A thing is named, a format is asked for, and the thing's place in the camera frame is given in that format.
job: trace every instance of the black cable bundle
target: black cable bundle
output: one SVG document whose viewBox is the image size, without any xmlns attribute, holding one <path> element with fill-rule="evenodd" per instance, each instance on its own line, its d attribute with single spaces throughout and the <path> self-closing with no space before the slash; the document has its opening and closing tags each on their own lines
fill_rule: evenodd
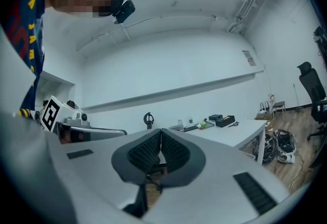
<svg viewBox="0 0 327 224">
<path fill-rule="evenodd" d="M 257 136 L 252 140 L 252 154 L 255 155 L 255 160 L 258 160 L 259 154 L 259 143 L 260 143 L 260 136 Z M 262 160 L 263 164 L 268 164 L 275 158 L 275 142 L 274 139 L 269 135 L 265 135 L 265 150 L 264 150 L 264 157 Z"/>
<path fill-rule="evenodd" d="M 324 68 L 326 69 L 326 63 L 327 63 L 327 34 L 325 31 L 322 29 L 321 26 L 319 26 L 315 31 L 314 31 L 314 39 L 319 47 L 320 50 L 320 55 L 323 58 L 324 61 Z"/>
</svg>

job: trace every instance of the white ceiling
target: white ceiling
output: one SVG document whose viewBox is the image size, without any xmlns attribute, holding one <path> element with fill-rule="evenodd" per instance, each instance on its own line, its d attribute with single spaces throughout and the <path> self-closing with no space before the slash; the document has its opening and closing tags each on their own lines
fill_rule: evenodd
<svg viewBox="0 0 327 224">
<path fill-rule="evenodd" d="M 245 0 L 132 0 L 136 11 L 124 22 L 131 39 L 143 35 L 179 29 L 227 30 Z M 44 18 L 55 30 L 89 56 L 104 47 L 128 41 L 112 17 L 82 18 L 47 10 Z M 110 36 L 101 35 L 110 32 Z"/>
</svg>

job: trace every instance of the cable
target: cable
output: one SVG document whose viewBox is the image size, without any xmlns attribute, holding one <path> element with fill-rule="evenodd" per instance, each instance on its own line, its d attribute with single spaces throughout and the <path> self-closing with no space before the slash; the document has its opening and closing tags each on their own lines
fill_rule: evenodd
<svg viewBox="0 0 327 224">
<path fill-rule="evenodd" d="M 95 41 L 96 39 L 98 39 L 101 36 L 104 36 L 104 34 L 99 34 L 97 36 L 95 36 L 94 38 L 90 39 L 88 42 L 84 43 L 79 49 L 77 49 L 76 51 L 80 51 L 80 49 L 82 49 L 83 47 L 85 47 L 86 45 L 90 44 L 91 42 Z"/>
<path fill-rule="evenodd" d="M 147 21 L 147 20 L 152 20 L 152 19 L 155 19 L 155 18 L 144 19 L 144 20 L 142 20 L 142 21 L 140 21 L 140 22 L 138 22 L 138 23 L 134 23 L 134 24 L 132 24 L 132 25 L 130 25 L 130 26 L 125 27 L 125 29 L 126 29 L 126 28 L 130 28 L 130 27 L 133 27 L 133 26 L 135 26 L 135 25 L 137 25 L 137 24 L 140 24 L 140 23 L 142 23 L 142 22 L 145 22 L 145 21 Z"/>
<path fill-rule="evenodd" d="M 291 189 L 292 188 L 292 185 L 293 185 L 293 182 L 297 179 L 297 177 L 299 177 L 300 176 L 300 173 L 302 172 L 302 170 L 303 170 L 303 165 L 304 165 L 304 160 L 303 160 L 303 158 L 302 158 L 302 156 L 300 155 L 300 153 L 298 153 L 298 151 L 297 151 L 297 154 L 300 156 L 300 158 L 301 158 L 301 160 L 302 160 L 302 167 L 301 167 L 301 170 L 299 171 L 299 173 L 298 173 L 298 175 L 295 177 L 295 179 L 294 180 L 292 180 L 292 183 L 291 183 L 291 186 L 290 186 L 290 188 L 289 189 Z"/>
<path fill-rule="evenodd" d="M 270 152 L 269 156 L 266 159 L 263 158 L 263 161 L 268 161 L 268 159 L 275 153 L 275 141 L 272 137 L 271 137 L 271 139 L 272 139 L 272 143 L 273 143 L 272 151 Z"/>
<path fill-rule="evenodd" d="M 318 50 L 318 56 L 321 56 L 321 51 L 320 51 L 320 50 Z M 325 64 L 324 61 L 323 61 L 323 63 L 322 63 L 322 66 L 323 66 L 323 68 L 324 68 L 325 70 L 327 70 L 327 68 L 326 68 L 326 64 Z"/>
<path fill-rule="evenodd" d="M 306 0 L 306 2 L 302 5 L 302 7 L 297 11 L 296 15 L 294 17 L 296 17 L 300 11 L 303 9 L 303 7 L 308 3 L 309 0 Z"/>
<path fill-rule="evenodd" d="M 262 62 L 261 59 L 259 58 L 259 55 L 258 55 L 258 53 L 256 52 L 256 49 L 255 49 L 254 46 L 253 46 L 253 49 L 254 49 L 254 52 L 255 52 L 255 54 L 256 54 L 258 60 L 260 61 L 261 65 L 264 67 L 264 70 L 266 71 L 266 74 L 267 74 L 267 77 L 268 77 L 268 80 L 269 80 L 269 85 L 270 85 L 270 95 L 272 95 L 272 90 L 271 90 L 271 81 L 270 81 L 269 74 L 268 74 L 268 72 L 267 72 L 267 70 L 266 70 L 266 65 L 263 65 L 263 62 Z"/>
</svg>

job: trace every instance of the dark hair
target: dark hair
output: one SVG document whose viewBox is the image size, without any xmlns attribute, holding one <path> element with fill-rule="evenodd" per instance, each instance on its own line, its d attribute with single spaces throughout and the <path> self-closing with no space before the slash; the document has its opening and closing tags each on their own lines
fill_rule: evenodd
<svg viewBox="0 0 327 224">
<path fill-rule="evenodd" d="M 75 108 L 75 102 L 74 102 L 73 100 L 68 100 L 68 101 L 67 101 L 67 105 L 68 105 L 69 107 Z"/>
<path fill-rule="evenodd" d="M 70 130 L 69 126 L 60 125 L 59 127 L 59 138 L 63 139 L 65 137 L 65 131 Z"/>
<path fill-rule="evenodd" d="M 107 17 L 110 15 L 116 15 L 120 10 L 124 0 L 111 0 L 110 6 L 99 6 L 97 8 L 97 13 L 99 17 Z"/>
</svg>

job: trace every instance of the small box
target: small box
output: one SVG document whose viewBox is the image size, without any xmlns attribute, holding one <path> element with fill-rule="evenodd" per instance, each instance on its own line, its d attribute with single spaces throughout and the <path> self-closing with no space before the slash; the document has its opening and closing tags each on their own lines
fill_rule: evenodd
<svg viewBox="0 0 327 224">
<path fill-rule="evenodd" d="M 55 126 L 57 122 L 69 123 L 74 121 L 76 126 L 89 126 L 89 122 L 82 120 L 81 117 L 82 114 L 79 111 L 51 96 L 40 121 L 45 131 L 53 132 L 57 128 Z"/>
<path fill-rule="evenodd" d="M 211 121 L 218 121 L 218 120 L 221 120 L 223 118 L 223 115 L 211 115 L 209 116 L 209 120 Z"/>
<path fill-rule="evenodd" d="M 235 122 L 234 116 L 227 116 L 226 118 L 216 121 L 216 126 L 223 128 L 223 127 Z"/>
</svg>

